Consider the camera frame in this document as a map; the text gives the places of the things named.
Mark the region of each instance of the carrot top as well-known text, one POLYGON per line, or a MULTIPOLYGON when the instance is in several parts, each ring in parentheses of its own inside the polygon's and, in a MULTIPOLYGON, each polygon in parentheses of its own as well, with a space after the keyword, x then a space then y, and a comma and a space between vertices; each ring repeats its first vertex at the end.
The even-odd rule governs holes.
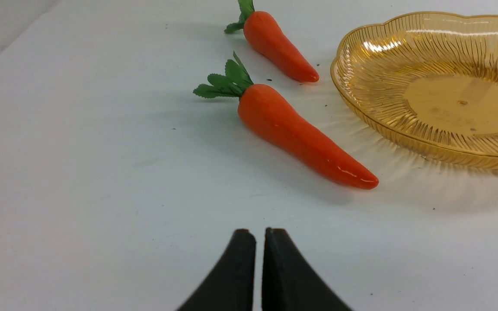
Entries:
POLYGON ((245 21, 253 12, 255 11, 255 7, 253 6, 253 0, 237 0, 239 3, 239 9, 241 10, 241 14, 239 15, 239 21, 237 23, 231 23, 226 26, 224 30, 225 33, 233 33, 237 30, 243 29, 245 25, 245 21))
POLYGON ((241 97, 253 85, 253 81, 251 81, 247 69, 245 69, 239 57, 237 57, 236 52, 233 52, 233 58, 235 61, 228 59, 226 62, 226 75, 211 73, 207 77, 211 85, 200 84, 193 90, 193 94, 203 98, 241 97))

